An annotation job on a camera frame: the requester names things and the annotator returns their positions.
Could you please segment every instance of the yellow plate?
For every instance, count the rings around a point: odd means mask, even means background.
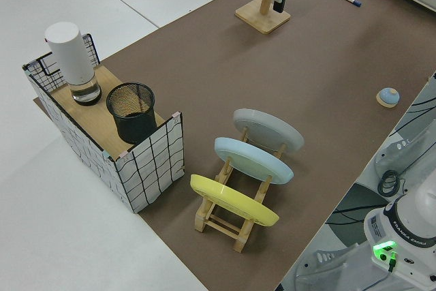
[[[279,220],[279,216],[263,204],[214,180],[193,174],[191,187],[218,206],[259,225],[272,226]]]

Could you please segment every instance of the brown mat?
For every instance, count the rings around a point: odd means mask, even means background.
[[[215,0],[103,61],[150,86],[163,117],[183,112],[186,175],[140,214],[212,291],[275,289],[436,66],[435,14],[411,1],[287,0],[291,19],[270,35],[235,17],[250,1]],[[401,94],[392,110],[375,100],[384,87]],[[201,199],[189,187],[190,174],[219,172],[214,139],[238,137],[237,108],[280,117],[306,140],[283,158],[294,179],[264,201],[281,219],[255,226],[242,254],[193,229]],[[258,184],[235,172],[229,186],[253,196]]]

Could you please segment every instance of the storage box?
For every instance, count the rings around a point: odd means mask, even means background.
[[[100,65],[91,35],[83,39],[102,88],[98,105],[74,103],[51,52],[24,65],[23,70],[73,151],[137,213],[185,173],[182,114],[176,112],[166,121],[156,114],[156,132],[136,146],[124,143],[105,102],[121,81]]]

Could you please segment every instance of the black mesh pen holder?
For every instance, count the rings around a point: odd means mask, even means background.
[[[157,129],[155,96],[146,85],[123,83],[109,92],[106,105],[124,142],[138,144]]]

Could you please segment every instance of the white grid-patterned box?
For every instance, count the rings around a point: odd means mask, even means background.
[[[91,35],[83,36],[93,66],[99,64]],[[51,53],[23,66],[50,118],[70,147],[132,212],[155,201],[184,171],[183,120],[176,113],[122,157],[113,159],[88,135],[50,92],[65,84]]]

